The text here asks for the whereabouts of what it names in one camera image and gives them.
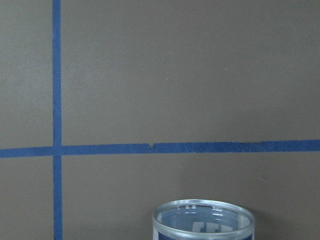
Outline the white blue tennis ball can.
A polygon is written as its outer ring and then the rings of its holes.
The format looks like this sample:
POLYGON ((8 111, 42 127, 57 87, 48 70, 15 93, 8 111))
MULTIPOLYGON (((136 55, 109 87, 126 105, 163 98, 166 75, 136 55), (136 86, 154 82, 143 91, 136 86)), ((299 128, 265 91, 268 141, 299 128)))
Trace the white blue tennis ball can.
POLYGON ((231 203, 181 199, 159 205, 152 225, 154 240, 254 240, 256 219, 231 203))

